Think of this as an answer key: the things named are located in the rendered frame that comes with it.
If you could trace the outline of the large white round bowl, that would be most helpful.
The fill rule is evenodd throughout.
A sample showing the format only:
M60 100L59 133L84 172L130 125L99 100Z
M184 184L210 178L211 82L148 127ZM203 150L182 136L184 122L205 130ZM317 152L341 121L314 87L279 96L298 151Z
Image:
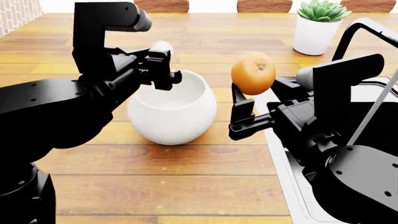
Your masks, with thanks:
M141 85L127 104L134 129L149 141L180 145L199 138L215 120L213 91L202 76L182 71L182 81L170 91Z

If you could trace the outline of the succulent in white pot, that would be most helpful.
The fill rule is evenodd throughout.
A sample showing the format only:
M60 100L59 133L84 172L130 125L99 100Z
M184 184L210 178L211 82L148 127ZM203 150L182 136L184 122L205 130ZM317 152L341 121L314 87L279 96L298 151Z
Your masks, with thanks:
M342 20L351 14L341 0L301 0L293 48L305 55L323 55Z

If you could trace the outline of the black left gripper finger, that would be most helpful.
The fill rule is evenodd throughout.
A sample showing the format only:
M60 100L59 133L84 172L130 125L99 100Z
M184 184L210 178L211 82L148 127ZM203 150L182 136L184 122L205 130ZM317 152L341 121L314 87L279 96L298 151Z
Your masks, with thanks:
M148 69L150 71L170 71L171 50L148 51Z
M182 81L182 72L180 70L174 70L169 73L163 73L154 78L155 89L162 91L170 91L173 85L176 85Z

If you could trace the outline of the white kitchen sink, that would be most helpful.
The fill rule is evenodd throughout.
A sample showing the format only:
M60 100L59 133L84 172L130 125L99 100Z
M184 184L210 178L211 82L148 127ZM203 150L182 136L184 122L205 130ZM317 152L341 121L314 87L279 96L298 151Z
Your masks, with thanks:
M362 83L353 87L352 100L375 101L382 89L383 85ZM278 102L272 91L266 91L257 99L263 102ZM385 102L388 101L398 102L398 93L393 93L391 90L385 98ZM293 224L347 224L336 220L319 206L310 184L302 175L303 167L284 149L273 130L271 128L265 130L264 135Z

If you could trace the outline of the wooden chair back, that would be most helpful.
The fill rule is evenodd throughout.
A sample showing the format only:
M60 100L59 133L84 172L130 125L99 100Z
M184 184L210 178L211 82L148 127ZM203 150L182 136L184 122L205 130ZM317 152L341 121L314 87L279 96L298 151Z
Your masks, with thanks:
M341 5L352 12L391 12L397 0L341 0Z
M238 0L237 12L289 12L293 0Z
M189 0L134 0L134 4L146 12L188 12Z

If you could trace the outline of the black sink faucet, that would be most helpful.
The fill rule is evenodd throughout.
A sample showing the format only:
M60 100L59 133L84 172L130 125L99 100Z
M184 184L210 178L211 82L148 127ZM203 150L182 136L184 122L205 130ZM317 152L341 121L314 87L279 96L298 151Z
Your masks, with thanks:
M369 18L359 18L352 22L343 32L334 56L332 57L332 61L343 58L351 39L359 29L364 29L379 39L391 44L395 48L398 48L398 32L393 31L392 29Z

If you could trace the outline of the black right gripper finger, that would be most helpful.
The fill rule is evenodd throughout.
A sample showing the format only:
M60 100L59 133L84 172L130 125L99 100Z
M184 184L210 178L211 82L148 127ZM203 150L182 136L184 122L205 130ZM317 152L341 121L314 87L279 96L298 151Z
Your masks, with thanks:
M234 83L231 85L231 91L234 103L231 110L231 123L255 117L253 113L254 100L246 98Z
M312 91L300 86L295 78L276 78L271 90L280 102L288 100L302 102L312 96Z

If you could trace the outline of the small white round bowl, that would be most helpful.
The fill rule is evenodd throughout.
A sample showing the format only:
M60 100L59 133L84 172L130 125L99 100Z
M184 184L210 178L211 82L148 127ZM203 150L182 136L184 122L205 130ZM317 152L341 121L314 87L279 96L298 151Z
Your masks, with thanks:
M164 40L158 40L157 42L154 42L150 49L163 51L163 52L168 52L168 51L172 52L173 51L172 45Z

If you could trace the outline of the orange fruit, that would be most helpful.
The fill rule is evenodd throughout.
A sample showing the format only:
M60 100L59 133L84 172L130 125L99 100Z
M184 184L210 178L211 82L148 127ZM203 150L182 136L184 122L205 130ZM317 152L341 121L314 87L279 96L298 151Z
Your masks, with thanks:
M271 58L262 52L242 55L231 68L232 82L245 95L259 95L274 83L276 71Z

